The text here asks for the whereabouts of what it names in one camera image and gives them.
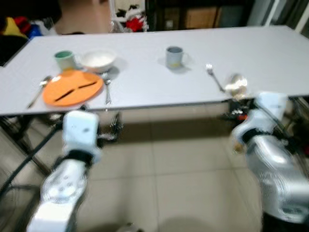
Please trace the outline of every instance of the yellow object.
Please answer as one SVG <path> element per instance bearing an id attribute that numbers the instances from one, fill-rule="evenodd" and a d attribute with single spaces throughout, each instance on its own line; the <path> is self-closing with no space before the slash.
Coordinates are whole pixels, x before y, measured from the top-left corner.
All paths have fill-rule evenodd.
<path id="1" fill-rule="evenodd" d="M 15 35 L 15 36 L 21 36 L 27 39 L 27 36 L 20 32 L 13 18 L 7 17 L 6 23 L 7 25 L 6 25 L 5 30 L 2 33 L 3 35 Z"/>

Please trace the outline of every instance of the table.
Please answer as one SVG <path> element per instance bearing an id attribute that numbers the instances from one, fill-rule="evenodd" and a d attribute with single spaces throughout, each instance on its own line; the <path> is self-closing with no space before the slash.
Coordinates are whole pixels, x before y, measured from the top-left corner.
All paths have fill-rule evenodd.
<path id="1" fill-rule="evenodd" d="M 185 67 L 171 71 L 164 65 L 165 49 L 181 46 L 186 52 Z M 13 133 L 0 126 L 25 154 L 19 144 L 30 119 L 25 115 L 65 112 L 80 106 L 57 108 L 40 97 L 27 109 L 47 75 L 60 72 L 53 55 L 60 50 L 82 54 L 89 50 L 111 49 L 118 54 L 111 71 L 112 104 L 105 105 L 106 90 L 89 100 L 90 110 L 120 110 L 145 107 L 223 102 L 230 97 L 219 91 L 204 69 L 214 66 L 224 85 L 234 73 L 248 79 L 250 97 L 259 91 L 309 94 L 309 41 L 288 27 L 201 29 L 128 34 L 67 35 L 36 37 L 0 70 L 0 116 L 24 115 L 25 126 Z"/>

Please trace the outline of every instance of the fork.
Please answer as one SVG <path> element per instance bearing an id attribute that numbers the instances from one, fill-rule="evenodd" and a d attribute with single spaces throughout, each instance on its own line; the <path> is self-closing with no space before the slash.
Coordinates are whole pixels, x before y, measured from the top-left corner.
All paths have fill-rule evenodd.
<path id="1" fill-rule="evenodd" d="M 102 76 L 102 79 L 104 81 L 104 84 L 106 85 L 106 101 L 105 101 L 105 104 L 106 105 L 109 105 L 112 103 L 112 100 L 111 100 L 111 95 L 110 95 L 110 89 L 109 89 L 109 84 L 112 82 L 109 78 L 108 78 L 108 72 L 103 72 L 101 74 Z"/>

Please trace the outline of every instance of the mug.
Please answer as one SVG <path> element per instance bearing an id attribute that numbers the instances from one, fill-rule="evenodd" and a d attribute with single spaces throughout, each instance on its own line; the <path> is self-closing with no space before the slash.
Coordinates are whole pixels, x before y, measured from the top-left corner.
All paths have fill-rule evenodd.
<path id="1" fill-rule="evenodd" d="M 166 66 L 170 69 L 179 68 L 182 65 L 183 49 L 171 46 L 166 49 Z"/>
<path id="2" fill-rule="evenodd" d="M 76 69 L 74 54 L 71 51 L 60 51 L 55 55 L 56 62 L 62 71 Z"/>

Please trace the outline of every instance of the black cable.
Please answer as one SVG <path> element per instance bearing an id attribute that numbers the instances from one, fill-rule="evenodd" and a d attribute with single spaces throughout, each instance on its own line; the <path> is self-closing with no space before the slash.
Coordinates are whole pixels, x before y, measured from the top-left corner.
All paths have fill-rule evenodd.
<path id="1" fill-rule="evenodd" d="M 301 169 L 304 172 L 304 174 L 306 175 L 306 177 L 309 178 L 309 172 L 306 169 L 306 165 L 302 162 L 302 159 L 300 158 L 300 156 L 302 156 L 303 159 L 306 157 L 304 152 L 301 149 L 298 148 L 298 146 L 295 143 L 294 139 L 292 139 L 292 137 L 287 133 L 285 127 L 283 126 L 283 124 L 281 122 L 279 122 L 277 117 L 275 117 L 268 109 L 258 105 L 257 103 L 255 103 L 255 106 L 257 108 L 261 109 L 262 111 L 264 111 L 264 113 L 266 113 L 277 124 L 277 126 L 282 131 L 283 135 L 289 141 L 289 144 L 293 147 L 294 151 L 299 155 L 299 156 L 296 156 L 297 159 L 298 159 L 298 163 L 301 166 Z"/>
<path id="2" fill-rule="evenodd" d="M 54 134 L 60 130 L 62 123 L 56 124 L 51 132 L 36 146 L 36 148 L 28 155 L 28 157 L 15 169 L 15 171 L 9 176 L 9 178 L 4 182 L 0 189 L 0 200 L 6 193 L 7 188 L 10 186 L 11 182 L 20 173 L 20 171 L 33 159 L 33 157 L 39 152 L 39 150 L 54 136 Z"/>

